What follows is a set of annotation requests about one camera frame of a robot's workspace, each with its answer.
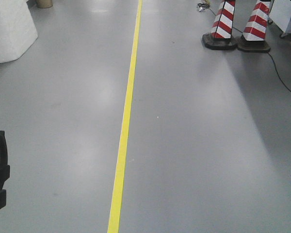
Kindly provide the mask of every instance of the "gray epoxy floor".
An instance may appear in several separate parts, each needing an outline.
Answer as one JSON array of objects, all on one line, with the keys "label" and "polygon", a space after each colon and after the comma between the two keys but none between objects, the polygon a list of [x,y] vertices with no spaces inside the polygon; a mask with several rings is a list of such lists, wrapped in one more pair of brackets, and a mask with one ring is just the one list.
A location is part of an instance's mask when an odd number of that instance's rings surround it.
[{"label": "gray epoxy floor", "polygon": [[[0,233],[107,231],[138,2],[54,3],[32,8],[39,39],[0,65]],[[291,233],[291,94],[267,54],[204,48],[214,17],[196,3],[144,0],[120,232]],[[237,1],[234,26],[255,3]]]}]

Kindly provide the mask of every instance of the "black cable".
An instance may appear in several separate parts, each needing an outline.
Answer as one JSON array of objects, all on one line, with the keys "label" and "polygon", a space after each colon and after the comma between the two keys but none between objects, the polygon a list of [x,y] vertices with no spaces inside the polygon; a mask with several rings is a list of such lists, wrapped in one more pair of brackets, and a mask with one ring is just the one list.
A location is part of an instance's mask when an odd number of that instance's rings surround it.
[{"label": "black cable", "polygon": [[291,92],[291,89],[287,87],[287,85],[283,82],[282,78],[280,77],[280,75],[279,75],[279,73],[278,73],[278,70],[277,70],[277,65],[276,65],[276,62],[275,62],[273,56],[272,56],[269,52],[268,52],[267,54],[271,57],[271,59],[272,59],[272,61],[273,61],[273,64],[274,64],[274,67],[275,67],[275,70],[276,70],[276,73],[277,73],[277,76],[278,76],[279,80],[280,80],[281,83],[285,86],[285,88],[286,88],[288,91]]},{"label": "black cable", "polygon": [[[215,12],[214,12],[212,9],[210,9],[210,7],[206,7],[205,10],[210,10],[210,11],[212,12],[212,14],[213,14],[214,16],[216,16]],[[239,31],[240,33],[243,33],[241,30],[239,30],[239,29],[237,29],[237,28],[235,28],[235,27],[233,27],[233,29]],[[278,69],[277,69],[277,65],[276,65],[276,62],[275,62],[274,58],[272,57],[272,55],[271,55],[269,52],[268,52],[267,54],[268,54],[268,55],[271,57],[271,59],[272,59],[272,62],[273,62],[273,64],[274,64],[275,71],[276,71],[276,73],[277,73],[277,76],[278,76],[279,80],[280,80],[281,83],[284,85],[284,87],[285,87],[289,92],[291,92],[291,89],[287,87],[287,85],[283,82],[282,78],[280,77],[279,72],[278,72]]]},{"label": "black cable", "polygon": [[197,4],[198,7],[209,8],[210,5],[208,3],[199,3]]},{"label": "black cable", "polygon": [[215,14],[215,12],[214,12],[212,9],[207,8],[206,10],[210,10],[210,11],[213,13],[214,16],[217,16],[217,15]]},{"label": "black cable", "polygon": [[235,28],[235,27],[233,27],[233,29],[239,31],[241,34],[243,33],[241,30],[239,30],[239,29],[237,29],[237,28]]}]

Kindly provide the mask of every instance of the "cone base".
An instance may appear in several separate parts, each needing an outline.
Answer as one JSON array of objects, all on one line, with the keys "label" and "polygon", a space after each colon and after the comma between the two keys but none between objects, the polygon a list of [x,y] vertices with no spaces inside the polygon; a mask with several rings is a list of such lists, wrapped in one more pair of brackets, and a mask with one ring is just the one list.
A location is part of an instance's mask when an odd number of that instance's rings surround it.
[{"label": "cone base", "polygon": [[269,52],[271,50],[266,41],[261,41],[257,46],[255,41],[250,45],[249,41],[244,41],[242,37],[236,37],[236,42],[238,50],[243,52]]},{"label": "cone base", "polygon": [[203,43],[211,50],[233,50],[237,47],[234,37],[229,40],[215,40],[210,33],[203,35]]}]

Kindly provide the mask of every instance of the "red and white striped cone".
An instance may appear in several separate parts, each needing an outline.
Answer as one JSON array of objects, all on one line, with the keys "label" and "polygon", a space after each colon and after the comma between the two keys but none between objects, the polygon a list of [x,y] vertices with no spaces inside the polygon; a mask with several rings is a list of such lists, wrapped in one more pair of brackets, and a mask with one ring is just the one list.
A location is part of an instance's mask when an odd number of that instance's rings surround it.
[{"label": "red and white striped cone", "polygon": [[258,0],[241,37],[237,37],[238,49],[244,52],[269,52],[265,41],[271,0]]},{"label": "red and white striped cone", "polygon": [[212,50],[233,50],[237,47],[232,36],[235,0],[222,0],[211,32],[203,35],[203,43]]}]

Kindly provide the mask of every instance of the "white box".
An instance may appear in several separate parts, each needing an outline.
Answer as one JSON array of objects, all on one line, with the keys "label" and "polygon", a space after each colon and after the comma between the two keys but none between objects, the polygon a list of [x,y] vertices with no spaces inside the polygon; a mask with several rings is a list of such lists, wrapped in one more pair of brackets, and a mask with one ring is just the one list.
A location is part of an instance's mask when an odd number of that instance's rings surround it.
[{"label": "white box", "polygon": [[291,1],[275,0],[270,18],[284,33],[291,33]]},{"label": "white box", "polygon": [[38,34],[24,0],[0,0],[0,63],[18,59]]}]

